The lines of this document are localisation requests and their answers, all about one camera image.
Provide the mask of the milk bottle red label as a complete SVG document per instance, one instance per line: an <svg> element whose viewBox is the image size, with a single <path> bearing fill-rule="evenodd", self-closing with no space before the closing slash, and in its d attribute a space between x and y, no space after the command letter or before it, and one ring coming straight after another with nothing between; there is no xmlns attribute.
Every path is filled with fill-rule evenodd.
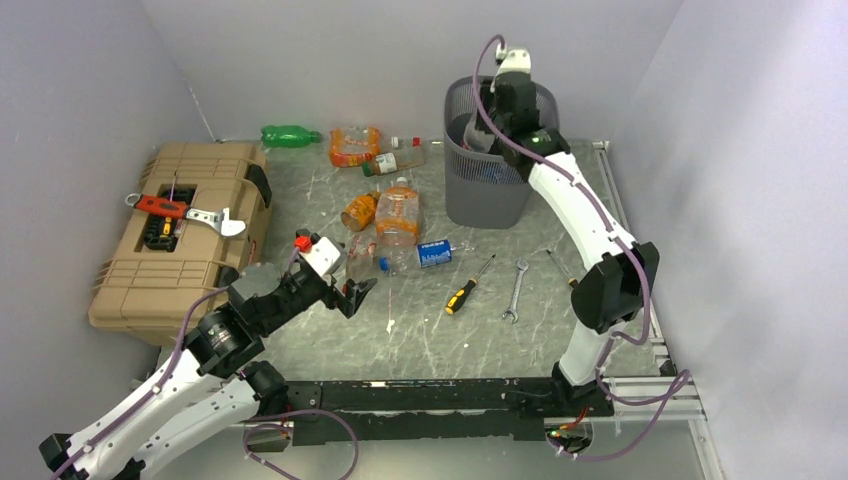
<svg viewBox="0 0 848 480"><path fill-rule="evenodd" d="M361 282L373 275L377 250L374 234L361 232L355 235L349 245L345 272L348 279Z"/></svg>

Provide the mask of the small blue label bottle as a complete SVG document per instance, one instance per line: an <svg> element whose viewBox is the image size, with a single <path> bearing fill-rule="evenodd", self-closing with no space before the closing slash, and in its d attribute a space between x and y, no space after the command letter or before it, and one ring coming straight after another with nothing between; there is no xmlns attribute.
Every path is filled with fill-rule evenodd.
<svg viewBox="0 0 848 480"><path fill-rule="evenodd" d="M446 239L418 244L416 253L421 268L446 264L453 259L451 244Z"/></svg>

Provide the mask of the large orange label bottle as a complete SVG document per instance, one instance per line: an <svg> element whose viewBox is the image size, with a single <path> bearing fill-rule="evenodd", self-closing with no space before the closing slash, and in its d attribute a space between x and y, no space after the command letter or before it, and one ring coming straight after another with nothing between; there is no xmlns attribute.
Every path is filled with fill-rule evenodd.
<svg viewBox="0 0 848 480"><path fill-rule="evenodd" d="M375 214L378 243L386 247L410 247L419 241L421 201L406 177L399 177L380 196Z"/></svg>

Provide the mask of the brown tea bottle green cap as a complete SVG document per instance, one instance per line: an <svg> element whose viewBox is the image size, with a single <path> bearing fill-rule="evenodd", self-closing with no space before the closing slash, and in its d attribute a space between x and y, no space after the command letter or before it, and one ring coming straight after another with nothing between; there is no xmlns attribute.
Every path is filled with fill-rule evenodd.
<svg viewBox="0 0 848 480"><path fill-rule="evenodd" d="M425 150L420 147L393 150L378 154L361 165L364 176L382 176L422 166L426 163Z"/></svg>

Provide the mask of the clear bottle red label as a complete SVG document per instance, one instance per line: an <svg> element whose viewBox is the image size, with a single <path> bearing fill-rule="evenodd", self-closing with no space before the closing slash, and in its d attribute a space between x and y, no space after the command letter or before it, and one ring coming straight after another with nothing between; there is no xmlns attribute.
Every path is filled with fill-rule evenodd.
<svg viewBox="0 0 848 480"><path fill-rule="evenodd" d="M495 135L488 129L478 113L472 113L465 125L461 145L466 150L488 154L495 142Z"/></svg>

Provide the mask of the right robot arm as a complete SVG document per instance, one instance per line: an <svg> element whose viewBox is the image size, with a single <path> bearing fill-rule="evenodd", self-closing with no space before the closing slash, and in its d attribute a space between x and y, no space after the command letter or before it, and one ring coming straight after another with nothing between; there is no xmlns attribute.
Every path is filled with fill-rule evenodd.
<svg viewBox="0 0 848 480"><path fill-rule="evenodd" d="M635 317L650 320L650 289L660 260L615 220L581 173L559 131L541 124L537 88L524 72L499 73L482 117L493 123L495 144L551 207L575 243L586 270L571 290L577 324L552 371L551 401L574 415L601 388L601 369L614 338Z"/></svg>

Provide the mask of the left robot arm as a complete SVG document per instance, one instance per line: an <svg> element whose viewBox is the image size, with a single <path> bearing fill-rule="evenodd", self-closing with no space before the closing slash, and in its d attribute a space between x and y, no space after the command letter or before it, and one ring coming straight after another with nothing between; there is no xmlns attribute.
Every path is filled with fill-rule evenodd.
<svg viewBox="0 0 848 480"><path fill-rule="evenodd" d="M184 328L169 359L107 414L39 451L55 479L148 479L224 428L257 418L277 426L300 413L282 374L258 360L264 340L316 303L352 317L377 281L347 280L298 259L295 273L251 266L227 301Z"/></svg>

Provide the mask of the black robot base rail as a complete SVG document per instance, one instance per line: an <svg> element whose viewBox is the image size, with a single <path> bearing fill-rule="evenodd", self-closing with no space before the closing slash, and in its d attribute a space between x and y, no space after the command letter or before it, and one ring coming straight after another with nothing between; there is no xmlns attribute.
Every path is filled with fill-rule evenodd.
<svg viewBox="0 0 848 480"><path fill-rule="evenodd" d="M387 381L290 381L260 404L262 416L294 413L294 443L347 439L320 416L338 415L360 441L508 437L541 441L557 422L609 417L614 409L590 387L581 396L556 391L547 377Z"/></svg>

